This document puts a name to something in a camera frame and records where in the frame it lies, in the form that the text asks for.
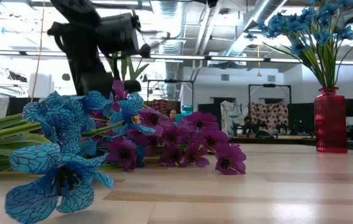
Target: flower bouquet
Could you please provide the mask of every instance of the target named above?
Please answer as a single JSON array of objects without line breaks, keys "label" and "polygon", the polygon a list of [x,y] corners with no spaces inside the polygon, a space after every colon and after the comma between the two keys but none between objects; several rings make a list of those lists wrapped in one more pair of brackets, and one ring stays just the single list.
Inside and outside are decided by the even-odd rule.
[{"label": "flower bouquet", "polygon": [[55,209],[84,210],[93,203],[94,180],[113,188],[112,178],[100,169],[131,172],[145,167],[145,156],[158,155],[159,166],[205,167],[209,161],[203,156],[212,151],[216,170],[245,174],[245,154],[227,143],[213,115],[195,112],[176,125],[144,106],[137,92],[126,92],[122,80],[114,80],[112,92],[110,99],[97,91],[86,96],[54,92],[25,105],[22,114],[0,119],[0,172],[39,175],[7,193],[11,218],[37,223]]},{"label": "flower bouquet", "polygon": [[297,16],[273,16],[268,25],[259,23],[259,29],[274,39],[284,35],[291,46],[271,49],[298,59],[309,68],[322,86],[321,95],[314,101],[316,121],[316,149],[319,152],[347,153],[345,99],[337,95],[336,83],[342,61],[337,55],[344,40],[353,40],[351,26],[340,21],[341,14],[353,8],[353,0],[310,0],[313,7],[302,10]]}]

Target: red vase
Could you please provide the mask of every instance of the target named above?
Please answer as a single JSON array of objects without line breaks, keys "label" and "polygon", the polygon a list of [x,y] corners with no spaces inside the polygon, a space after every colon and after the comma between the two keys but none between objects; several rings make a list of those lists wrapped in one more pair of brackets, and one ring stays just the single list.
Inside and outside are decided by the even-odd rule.
[{"label": "red vase", "polygon": [[336,94],[338,87],[322,88],[314,99],[316,150],[348,153],[346,136],[345,98]]}]

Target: ventilation duct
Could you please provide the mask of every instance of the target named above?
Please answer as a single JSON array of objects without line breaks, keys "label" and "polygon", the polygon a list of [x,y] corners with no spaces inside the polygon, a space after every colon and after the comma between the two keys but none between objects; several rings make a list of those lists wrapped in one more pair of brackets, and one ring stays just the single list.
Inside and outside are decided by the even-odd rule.
[{"label": "ventilation duct", "polygon": [[258,22],[268,20],[286,2],[287,0],[258,0],[255,8],[243,15],[243,21],[237,25],[241,33],[231,47],[225,51],[224,56],[240,56],[249,44],[249,41],[244,38],[244,32],[257,27]]},{"label": "ventilation duct", "polygon": [[[184,3],[178,1],[152,1],[153,11],[160,17],[163,24],[172,27],[168,30],[171,37],[180,37],[183,30]],[[179,55],[182,53],[182,42],[178,40],[168,40],[160,46],[160,54]],[[165,79],[181,80],[183,74],[179,72],[179,63],[165,62]],[[180,85],[164,83],[162,89],[165,92],[163,98],[178,97]]]}]

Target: ceiling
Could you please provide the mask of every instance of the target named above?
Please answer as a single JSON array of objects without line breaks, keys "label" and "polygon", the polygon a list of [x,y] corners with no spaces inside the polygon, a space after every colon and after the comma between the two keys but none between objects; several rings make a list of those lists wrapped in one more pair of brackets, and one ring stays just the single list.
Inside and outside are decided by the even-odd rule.
[{"label": "ceiling", "polygon": [[[134,0],[95,0],[95,2],[111,4],[114,6],[116,4],[126,4],[127,2],[129,4],[134,3]],[[285,14],[299,14],[301,10],[307,6],[306,2],[307,0],[289,0],[282,8],[280,8],[280,10],[286,10]],[[207,6],[198,2],[184,0],[184,22],[182,23],[183,33],[179,38],[179,41],[183,42],[182,54],[199,54],[201,51],[203,54],[210,54],[211,52],[211,54],[222,54],[239,37],[238,34],[236,35],[236,30],[239,28],[238,25],[242,22],[244,13],[254,9],[255,3],[256,0],[218,1],[218,10],[212,10],[209,13],[207,23],[205,23],[203,21],[205,21],[204,17],[206,15]],[[145,1],[143,4],[144,6],[147,4],[150,5],[149,2]],[[41,0],[0,0],[0,50],[38,51],[40,49],[41,20],[44,12],[42,50],[60,51],[53,38],[46,34],[46,30],[51,27],[53,22],[62,23],[67,22],[67,20],[54,7],[52,7],[48,1],[45,3],[47,7],[43,7],[43,5],[44,2]],[[130,10],[97,8],[97,12],[101,17],[105,17],[130,12]],[[137,15],[140,18],[142,30],[160,29],[170,31],[174,29],[169,23],[165,22],[163,19],[159,19],[159,16],[152,11],[138,10]],[[206,29],[204,30],[204,34],[200,35],[200,30],[203,26]],[[158,40],[158,36],[143,35],[142,37],[139,37],[141,45],[144,42],[151,43],[156,40]],[[263,41],[267,40],[259,35],[257,39],[249,43],[250,45],[254,45],[253,47],[247,46],[244,48],[244,51],[242,52],[243,55],[248,57],[288,58],[288,56],[275,52],[264,46],[262,43]],[[342,55],[348,50],[349,47],[343,47],[340,54]],[[348,58],[353,59],[353,51],[349,54]],[[24,74],[27,77],[30,73],[35,72],[36,64],[32,63],[33,61],[30,59],[8,58],[2,60],[0,61],[0,69],[8,68]],[[186,61],[183,66],[191,66],[191,62]],[[279,72],[283,72],[286,69],[291,68],[291,66],[293,65],[285,63],[264,63],[262,65],[263,68],[277,68],[279,69]],[[160,67],[162,67],[160,63],[150,65],[146,73],[153,79],[164,78],[166,76],[162,74],[163,68],[160,70]],[[247,62],[242,67],[250,70],[257,68],[258,64],[255,62]],[[67,61],[60,59],[43,62],[41,69],[47,69],[46,72],[54,75],[59,73],[69,73]],[[55,86],[73,89],[72,82],[64,82],[61,78],[55,79]]]}]

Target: magenta flower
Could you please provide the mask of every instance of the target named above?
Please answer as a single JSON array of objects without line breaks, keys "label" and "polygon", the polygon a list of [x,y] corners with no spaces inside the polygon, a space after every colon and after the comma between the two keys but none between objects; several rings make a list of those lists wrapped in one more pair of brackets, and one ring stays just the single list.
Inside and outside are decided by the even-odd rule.
[{"label": "magenta flower", "polygon": [[167,147],[158,159],[157,163],[167,167],[175,167],[175,164],[181,166],[183,154],[177,147]]},{"label": "magenta flower", "polygon": [[218,160],[215,170],[225,175],[245,174],[243,161],[246,159],[246,156],[239,146],[232,145],[226,150],[215,152],[215,157]]},{"label": "magenta flower", "polygon": [[203,157],[204,155],[207,155],[207,149],[205,147],[200,148],[199,144],[192,144],[186,150],[182,166],[186,167],[194,163],[197,167],[203,168],[209,165],[209,161]]},{"label": "magenta flower", "polygon": [[127,136],[131,141],[145,147],[145,156],[152,156],[158,151],[158,136],[148,136],[136,129],[130,129]]},{"label": "magenta flower", "polygon": [[167,127],[162,134],[162,141],[168,147],[177,147],[186,142],[189,132],[186,128]]},{"label": "magenta flower", "polygon": [[200,131],[195,138],[193,138],[193,142],[196,144],[202,144],[206,149],[211,151],[221,151],[229,148],[229,144],[227,143],[229,137],[223,131],[213,131],[204,129]]},{"label": "magenta flower", "polygon": [[196,132],[197,130],[208,129],[218,130],[218,124],[216,117],[210,113],[194,112],[193,114],[186,117],[187,122],[184,124],[190,132]]},{"label": "magenta flower", "polygon": [[112,109],[114,111],[120,111],[120,106],[117,103],[117,101],[119,100],[126,100],[127,99],[127,91],[124,89],[124,82],[121,80],[114,80],[113,81],[113,85],[112,85],[112,89],[114,92],[114,103],[112,106]]},{"label": "magenta flower", "polygon": [[142,117],[141,124],[153,128],[154,135],[159,136],[163,133],[164,128],[173,126],[170,118],[165,118],[163,114],[152,108],[141,110],[139,114]]},{"label": "magenta flower", "polygon": [[124,138],[117,138],[108,145],[109,155],[106,161],[113,164],[121,164],[124,171],[134,170],[137,155],[137,145]]}]

